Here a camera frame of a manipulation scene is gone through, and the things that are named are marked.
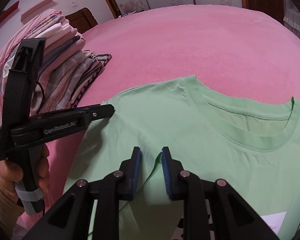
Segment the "brown sleeve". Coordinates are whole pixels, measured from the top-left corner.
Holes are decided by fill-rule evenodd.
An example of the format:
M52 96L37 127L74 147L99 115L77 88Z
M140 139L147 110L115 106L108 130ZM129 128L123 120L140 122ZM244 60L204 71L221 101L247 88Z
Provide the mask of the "brown sleeve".
M0 190L0 226L9 238L12 237L18 217L24 211L23 207L8 199Z

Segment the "t-shirt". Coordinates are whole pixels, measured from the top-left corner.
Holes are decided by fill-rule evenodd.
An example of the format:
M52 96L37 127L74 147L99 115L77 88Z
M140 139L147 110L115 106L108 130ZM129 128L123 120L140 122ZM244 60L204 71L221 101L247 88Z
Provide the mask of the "t-shirt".
M65 191L78 179L99 180L117 170L139 146L138 192L133 201L120 202L120 239L170 240L178 225L183 202L166 194L164 146L201 179L227 180L281 240L294 236L300 224L296 98L270 105L228 97L189 76L131 88L104 103L115 113L90 124Z

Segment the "human hand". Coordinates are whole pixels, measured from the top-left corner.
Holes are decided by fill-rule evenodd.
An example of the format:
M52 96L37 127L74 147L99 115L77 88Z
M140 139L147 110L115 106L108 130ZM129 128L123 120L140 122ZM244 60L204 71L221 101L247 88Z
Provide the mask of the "human hand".
M41 152L41 159L38 163L37 173L41 177L38 181L39 187L44 193L49 189L49 163L47 157L49 156L48 147L44 144ZM18 202L18 195L14 188L14 183L23 178L23 171L21 167L11 161L0 161L0 190L14 203Z

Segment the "pink blanket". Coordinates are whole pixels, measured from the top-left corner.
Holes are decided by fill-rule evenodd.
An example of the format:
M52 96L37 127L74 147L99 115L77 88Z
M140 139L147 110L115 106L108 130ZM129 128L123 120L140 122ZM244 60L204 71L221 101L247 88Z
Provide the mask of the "pink blanket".
M83 37L85 49L112 59L79 106L192 74L228 96L271 104L300 99L300 40L261 12L217 5L159 8L97 25ZM48 143L48 208L62 195L83 135ZM38 217L24 214L23 220L31 227Z

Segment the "gray strap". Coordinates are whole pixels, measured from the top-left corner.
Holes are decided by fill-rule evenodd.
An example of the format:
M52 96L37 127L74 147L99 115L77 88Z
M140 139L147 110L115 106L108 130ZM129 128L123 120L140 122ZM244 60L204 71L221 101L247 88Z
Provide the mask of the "gray strap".
M21 200L29 202L39 201L44 196L44 193L40 188L37 188L35 191L23 191L16 189L16 192Z

